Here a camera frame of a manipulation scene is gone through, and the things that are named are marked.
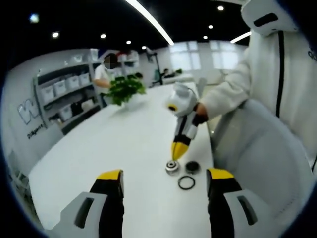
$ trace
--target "wall logo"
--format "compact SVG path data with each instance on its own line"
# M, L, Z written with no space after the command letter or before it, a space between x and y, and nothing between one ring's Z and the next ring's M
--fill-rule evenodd
M308 55L310 58L312 58L313 60L317 61L317 54L312 50L308 51Z
M31 121L31 117L37 118L40 115L39 108L34 99L27 99L18 106L18 112L24 123L27 125Z
M32 136L36 135L40 129L44 128L44 125L39 125L35 130L32 130L30 133L28 133L28 139L31 139Z

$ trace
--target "black ceiling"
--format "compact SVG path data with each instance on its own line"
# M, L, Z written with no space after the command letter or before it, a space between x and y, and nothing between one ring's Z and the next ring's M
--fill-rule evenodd
M239 5L210 0L139 0L161 24L174 42L196 40L207 35L215 40L232 40L246 33ZM8 4L6 49L10 66L48 52L75 48L140 50L167 46L160 33L125 0L29 0ZM217 10L219 5L225 10ZM38 24L30 24L29 15L37 13ZM52 32L60 37L53 39ZM248 38L239 42L247 45Z

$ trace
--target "led strip light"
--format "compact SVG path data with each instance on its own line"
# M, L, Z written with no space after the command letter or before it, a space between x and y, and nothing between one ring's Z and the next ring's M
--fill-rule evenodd
M248 36L251 36L251 31L249 31L249 32L247 32L247 33L244 33L244 34L241 35L241 36L238 36L237 38L235 38L235 39L233 39L232 41L230 41L230 43L234 44L234 43L236 43L236 42L238 42L238 41L240 41L240 40L242 40L242 39L244 39L244 38L246 38L246 37L248 37Z
M157 31L166 39L166 41L172 46L174 42L167 34L167 32L161 27L158 21L155 20L154 17L136 0L125 0L131 6L133 6L139 13L141 13L156 29Z

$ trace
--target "window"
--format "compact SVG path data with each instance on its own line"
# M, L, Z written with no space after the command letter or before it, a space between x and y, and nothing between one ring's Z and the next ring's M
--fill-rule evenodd
M235 44L226 41L210 41L213 66L216 69L234 69L239 62Z
M201 69L197 41L179 42L169 46L173 70L183 71Z

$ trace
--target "green plant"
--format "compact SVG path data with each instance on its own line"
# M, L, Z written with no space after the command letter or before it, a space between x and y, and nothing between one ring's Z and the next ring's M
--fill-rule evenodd
M111 81L111 87L106 94L112 102L119 106L127 103L134 94L145 94L145 87L136 77L119 77Z
M180 68L180 69L176 70L175 73L182 74L183 70Z

